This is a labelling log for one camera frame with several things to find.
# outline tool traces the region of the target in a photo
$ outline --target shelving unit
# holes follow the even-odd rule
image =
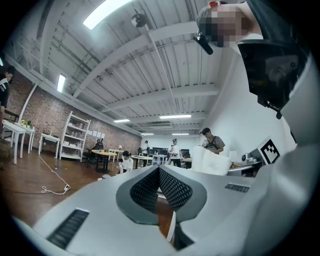
[[[71,111],[63,130],[59,158],[78,159],[82,161],[85,142],[91,120],[84,120]]]

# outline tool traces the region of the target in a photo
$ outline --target wooden floor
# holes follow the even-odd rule
[[[54,171],[71,186],[65,195],[41,193],[42,186],[61,193],[65,184],[40,159],[38,150],[33,149],[30,154],[24,151],[23,158],[18,158],[17,164],[13,164],[13,159],[1,160],[3,161],[3,170],[0,170],[2,195],[12,215],[31,227],[53,206],[102,176],[92,165],[88,166],[72,159],[58,160],[51,152],[43,151],[41,157],[52,169],[57,168]],[[112,162],[109,163],[108,170],[111,176],[119,171]],[[173,210],[165,199],[159,198],[156,212],[160,231],[167,236]]]

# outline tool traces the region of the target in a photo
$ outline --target air conditioning unit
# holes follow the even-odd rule
[[[149,128],[155,129],[155,130],[160,130],[160,129],[172,129],[172,123],[154,123],[150,124]]]

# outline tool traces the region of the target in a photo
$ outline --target shelf board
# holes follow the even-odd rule
[[[68,137],[68,138],[72,138],[72,139],[75,139],[75,140],[79,140],[79,141],[85,141],[83,138],[77,138],[77,137],[73,137],[71,135],[68,135],[68,134],[65,134],[64,136]]]
[[[68,124],[68,127],[73,128],[73,129],[78,130],[78,131],[81,131],[81,132],[85,132],[85,133],[87,132],[87,130],[81,129],[79,127],[72,126],[70,124]]]
[[[82,118],[80,118],[80,117],[78,117],[78,116],[76,116],[76,115],[71,115],[71,118],[73,118],[73,119],[77,119],[78,121],[81,121],[81,122],[83,122],[83,123],[86,123],[86,124],[89,124],[89,121],[87,121],[87,120],[84,120],[84,119],[82,119]]]
[[[70,154],[70,153],[61,153],[62,158],[72,158],[72,159],[79,159],[81,160],[81,157],[77,154]]]
[[[66,145],[66,144],[62,144],[62,146],[65,148],[69,148],[69,149],[82,150],[82,148],[79,146],[70,146],[70,145]]]

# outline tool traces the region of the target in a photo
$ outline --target lamp shade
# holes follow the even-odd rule
[[[230,151],[229,152],[229,159],[231,162],[237,161],[237,151]]]

